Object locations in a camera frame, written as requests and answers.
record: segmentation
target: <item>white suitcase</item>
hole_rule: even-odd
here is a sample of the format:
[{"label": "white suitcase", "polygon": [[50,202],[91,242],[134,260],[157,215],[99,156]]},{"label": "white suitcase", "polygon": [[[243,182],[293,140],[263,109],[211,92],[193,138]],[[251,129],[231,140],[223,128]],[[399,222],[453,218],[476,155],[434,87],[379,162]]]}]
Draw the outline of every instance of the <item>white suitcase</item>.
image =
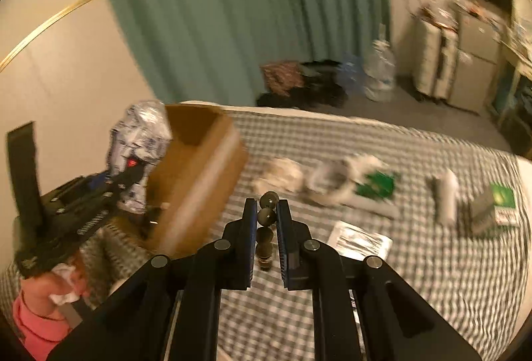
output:
[{"label": "white suitcase", "polygon": [[413,67],[414,86],[420,94],[436,99],[449,97],[458,50],[458,36],[425,20],[417,20]]}]

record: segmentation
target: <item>pile of clothes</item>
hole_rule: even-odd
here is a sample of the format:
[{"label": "pile of clothes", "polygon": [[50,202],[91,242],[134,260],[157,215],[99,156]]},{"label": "pile of clothes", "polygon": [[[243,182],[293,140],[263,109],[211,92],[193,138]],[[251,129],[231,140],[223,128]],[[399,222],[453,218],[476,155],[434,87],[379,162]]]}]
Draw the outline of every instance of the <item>pile of clothes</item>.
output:
[{"label": "pile of clothes", "polygon": [[332,60],[264,64],[261,70],[270,92],[259,96],[257,106],[304,110],[318,104],[341,107],[347,94],[336,81],[338,66]]}]

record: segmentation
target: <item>green and white box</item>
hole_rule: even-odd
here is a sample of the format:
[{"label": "green and white box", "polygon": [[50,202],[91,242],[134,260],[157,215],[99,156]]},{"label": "green and white box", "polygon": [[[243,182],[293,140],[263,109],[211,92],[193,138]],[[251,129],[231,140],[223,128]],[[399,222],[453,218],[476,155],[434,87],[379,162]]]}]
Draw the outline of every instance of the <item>green and white box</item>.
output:
[{"label": "green and white box", "polygon": [[497,226],[518,226],[513,190],[490,184],[486,191],[471,203],[471,231],[483,235]]}]

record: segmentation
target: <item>gold wall trim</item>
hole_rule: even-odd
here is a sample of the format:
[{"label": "gold wall trim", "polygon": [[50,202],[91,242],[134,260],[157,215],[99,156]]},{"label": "gold wall trim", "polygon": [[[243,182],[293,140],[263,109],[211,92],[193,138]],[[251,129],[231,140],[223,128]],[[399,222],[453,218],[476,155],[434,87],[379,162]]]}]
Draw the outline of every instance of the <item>gold wall trim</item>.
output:
[{"label": "gold wall trim", "polygon": [[59,19],[62,17],[65,17],[68,13],[73,12],[75,9],[84,6],[87,2],[90,2],[92,0],[78,0],[74,4],[70,4],[70,6],[65,7],[63,10],[61,10],[59,13],[56,13],[50,19],[46,20],[46,22],[43,22],[41,25],[39,25],[37,28],[35,28],[24,40],[22,40],[15,48],[7,54],[7,56],[0,62],[0,72],[4,68],[7,67],[7,65],[12,61],[12,59],[19,54],[19,52],[24,49],[35,37],[37,37],[41,32],[46,30],[46,28],[49,28],[53,24],[55,24]]}]

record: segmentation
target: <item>desk leg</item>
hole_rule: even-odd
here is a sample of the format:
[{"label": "desk leg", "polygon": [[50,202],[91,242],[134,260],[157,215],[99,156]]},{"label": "desk leg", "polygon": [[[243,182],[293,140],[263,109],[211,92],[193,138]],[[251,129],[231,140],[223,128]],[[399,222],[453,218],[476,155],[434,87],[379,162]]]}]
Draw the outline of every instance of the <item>desk leg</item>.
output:
[{"label": "desk leg", "polygon": [[501,130],[502,123],[504,122],[504,119],[508,115],[508,112],[510,111],[510,101],[511,98],[515,96],[515,91],[517,91],[517,85],[519,85],[519,79],[521,78],[520,74],[520,68],[519,63],[515,66],[513,70],[513,78],[512,78],[512,87],[510,88],[510,92],[508,93],[508,96],[506,97],[506,103],[504,104],[504,109],[501,112],[501,116],[499,117],[497,121],[497,128]]}]

